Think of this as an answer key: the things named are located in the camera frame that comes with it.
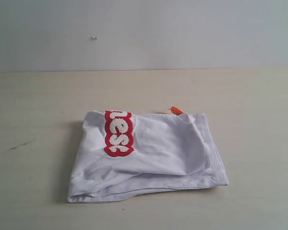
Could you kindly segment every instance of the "white wall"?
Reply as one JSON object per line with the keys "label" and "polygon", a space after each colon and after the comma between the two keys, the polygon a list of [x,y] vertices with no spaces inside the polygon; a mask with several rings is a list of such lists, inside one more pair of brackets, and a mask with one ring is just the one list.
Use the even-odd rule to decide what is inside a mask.
{"label": "white wall", "polygon": [[288,66],[288,0],[0,0],[0,71],[261,66]]}

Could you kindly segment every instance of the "red logo patch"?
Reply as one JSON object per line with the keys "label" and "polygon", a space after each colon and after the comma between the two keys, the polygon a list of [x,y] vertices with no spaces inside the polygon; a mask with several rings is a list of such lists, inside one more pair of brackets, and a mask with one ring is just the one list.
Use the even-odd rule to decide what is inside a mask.
{"label": "red logo patch", "polygon": [[105,152],[111,157],[125,157],[133,152],[131,113],[106,111],[106,147]]}

